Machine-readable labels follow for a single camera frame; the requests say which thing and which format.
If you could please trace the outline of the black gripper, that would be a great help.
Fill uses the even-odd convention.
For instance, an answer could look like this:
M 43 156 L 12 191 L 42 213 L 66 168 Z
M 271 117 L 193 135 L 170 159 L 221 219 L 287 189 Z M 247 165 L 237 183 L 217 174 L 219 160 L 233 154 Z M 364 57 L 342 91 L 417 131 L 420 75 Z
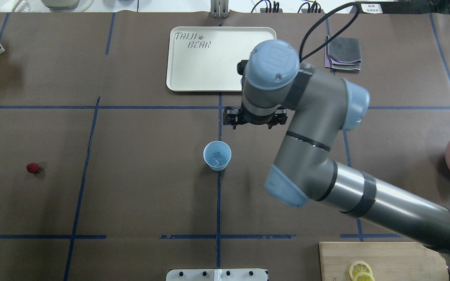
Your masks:
M 223 111 L 223 125 L 233 126 L 235 130 L 237 126 L 251 123 L 256 126 L 267 125 L 268 129 L 273 126 L 285 125 L 288 119 L 288 111 L 284 107 L 278 107 L 274 113 L 267 116 L 259 116 L 246 110 L 245 107 L 225 107 Z

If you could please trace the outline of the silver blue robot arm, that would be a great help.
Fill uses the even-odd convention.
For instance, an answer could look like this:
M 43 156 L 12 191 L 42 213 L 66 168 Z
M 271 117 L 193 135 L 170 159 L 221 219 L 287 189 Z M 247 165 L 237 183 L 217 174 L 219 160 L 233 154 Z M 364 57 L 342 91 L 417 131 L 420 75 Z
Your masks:
M 283 40 L 267 40 L 237 64 L 241 106 L 223 110 L 223 125 L 257 126 L 293 118 L 270 167 L 265 188 L 289 206 L 310 199 L 337 208 L 438 252 L 450 260 L 450 209 L 330 159 L 339 131 L 353 130 L 370 103 L 369 92 L 301 62 Z

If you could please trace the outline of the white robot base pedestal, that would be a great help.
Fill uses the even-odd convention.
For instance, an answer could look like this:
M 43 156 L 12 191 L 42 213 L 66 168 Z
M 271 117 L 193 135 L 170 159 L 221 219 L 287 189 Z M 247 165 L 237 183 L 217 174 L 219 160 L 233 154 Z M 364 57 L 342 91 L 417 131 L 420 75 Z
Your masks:
M 246 269 L 179 269 L 170 270 L 166 281 L 268 281 L 268 271 Z

